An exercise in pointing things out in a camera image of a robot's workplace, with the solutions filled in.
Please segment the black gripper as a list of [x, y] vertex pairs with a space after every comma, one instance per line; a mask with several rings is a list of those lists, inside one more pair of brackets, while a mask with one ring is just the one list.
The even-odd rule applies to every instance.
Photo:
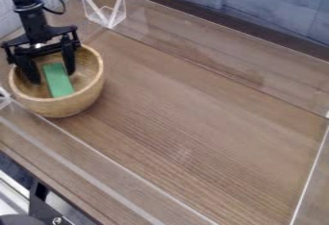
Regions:
[[72, 75], [76, 71], [75, 51], [80, 46], [75, 25], [48, 26], [41, 33], [33, 35], [24, 33], [1, 43], [8, 63], [16, 64], [25, 78], [35, 85], [41, 83], [41, 75], [33, 59], [60, 52], [67, 74]]

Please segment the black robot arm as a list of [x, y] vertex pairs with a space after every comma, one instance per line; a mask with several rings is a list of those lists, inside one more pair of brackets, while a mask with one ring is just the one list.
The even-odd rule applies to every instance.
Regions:
[[41, 75], [35, 59], [60, 52], [66, 71], [76, 71], [75, 52], [82, 46], [75, 25], [53, 27], [48, 25], [45, 12], [64, 14], [45, 7], [43, 0], [12, 0], [13, 12], [19, 15], [24, 34], [4, 41], [8, 64], [13, 64], [32, 84], [41, 83]]

